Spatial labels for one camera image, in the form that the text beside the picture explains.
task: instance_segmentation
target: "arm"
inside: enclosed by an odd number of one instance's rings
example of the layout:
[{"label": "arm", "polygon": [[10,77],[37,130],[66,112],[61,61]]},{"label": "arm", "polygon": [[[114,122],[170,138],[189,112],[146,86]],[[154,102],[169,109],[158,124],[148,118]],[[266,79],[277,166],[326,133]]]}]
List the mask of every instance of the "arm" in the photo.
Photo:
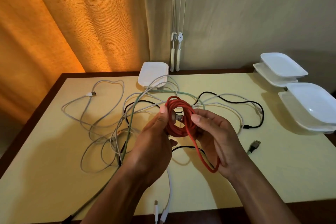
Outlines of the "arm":
[{"label": "arm", "polygon": [[207,110],[195,110],[192,121],[200,128],[198,140],[208,160],[236,190],[252,223],[300,223],[275,189],[250,160],[230,122]]},{"label": "arm", "polygon": [[168,122],[166,106],[144,127],[133,150],[95,201],[82,224],[130,223],[139,200],[166,170],[177,144],[164,132]]}]

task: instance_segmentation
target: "curtain fold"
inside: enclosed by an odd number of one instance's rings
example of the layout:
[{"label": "curtain fold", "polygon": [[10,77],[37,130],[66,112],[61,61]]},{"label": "curtain fold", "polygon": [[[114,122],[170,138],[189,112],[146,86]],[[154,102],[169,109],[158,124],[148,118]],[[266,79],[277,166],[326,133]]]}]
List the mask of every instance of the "curtain fold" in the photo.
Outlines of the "curtain fold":
[{"label": "curtain fold", "polygon": [[168,62],[168,2],[0,0],[0,108],[24,123],[61,73]]}]

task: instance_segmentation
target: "red cable loop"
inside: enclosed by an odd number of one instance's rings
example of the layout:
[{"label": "red cable loop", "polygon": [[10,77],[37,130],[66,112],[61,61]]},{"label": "red cable loop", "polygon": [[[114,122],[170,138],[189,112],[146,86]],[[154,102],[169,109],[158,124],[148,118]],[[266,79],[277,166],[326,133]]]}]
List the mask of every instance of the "red cable loop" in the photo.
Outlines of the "red cable loop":
[{"label": "red cable loop", "polygon": [[201,159],[202,163],[205,165],[205,167],[212,173],[217,172],[218,168],[219,168],[219,164],[220,164],[220,159],[219,157],[217,157],[217,164],[215,169],[211,169],[211,167],[208,165],[207,162],[205,162],[204,158],[202,157],[200,150],[198,148],[198,145],[195,141],[195,139],[193,138],[193,135],[196,132],[196,128],[197,126],[192,122],[191,120],[191,115],[193,113],[195,113],[194,109],[191,107],[190,104],[188,104],[186,101],[180,99],[177,96],[170,96],[166,102],[166,107],[168,109],[168,113],[169,113],[169,117],[172,116],[172,112],[175,108],[177,107],[182,107],[183,108],[183,112],[184,112],[184,127],[183,128],[179,128],[177,126],[175,126],[173,120],[169,119],[168,124],[166,126],[166,131],[168,132],[168,134],[170,134],[173,137],[185,137],[185,136],[189,136],[190,139],[192,140],[195,149],[197,150],[197,154],[199,156],[199,158]]}]

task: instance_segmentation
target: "person's right hand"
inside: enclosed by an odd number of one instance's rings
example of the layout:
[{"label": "person's right hand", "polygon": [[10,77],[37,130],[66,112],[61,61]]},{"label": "person's right hand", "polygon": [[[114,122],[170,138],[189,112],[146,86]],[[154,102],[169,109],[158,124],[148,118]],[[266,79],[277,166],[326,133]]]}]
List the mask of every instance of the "person's right hand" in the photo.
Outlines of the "person's right hand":
[{"label": "person's right hand", "polygon": [[196,134],[197,140],[213,166],[216,166],[219,157],[221,164],[218,171],[221,175],[229,179],[251,166],[252,161],[227,119],[208,110],[195,109],[195,113],[191,115],[191,120],[201,128]]}]

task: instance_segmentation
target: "dark brown table edge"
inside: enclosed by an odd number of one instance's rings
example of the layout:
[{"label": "dark brown table edge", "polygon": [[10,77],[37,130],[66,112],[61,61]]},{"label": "dark brown table edge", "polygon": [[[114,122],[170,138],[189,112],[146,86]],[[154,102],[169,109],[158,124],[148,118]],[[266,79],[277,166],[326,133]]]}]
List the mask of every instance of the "dark brown table edge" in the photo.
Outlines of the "dark brown table edge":
[{"label": "dark brown table edge", "polygon": [[[175,74],[220,74],[220,73],[250,73],[253,68],[239,69],[210,69],[210,70],[181,70]],[[95,72],[95,73],[62,73],[52,86],[40,105],[33,112],[27,123],[13,140],[9,148],[0,158],[0,179],[21,149],[22,145],[42,117],[49,104],[56,96],[67,78],[117,77],[138,76],[139,72]],[[326,135],[336,147],[336,135]],[[289,208],[302,223],[336,223],[336,199],[288,203]],[[134,216],[132,223],[153,223],[153,215]],[[243,207],[202,210],[192,212],[170,213],[168,223],[250,223]]]}]

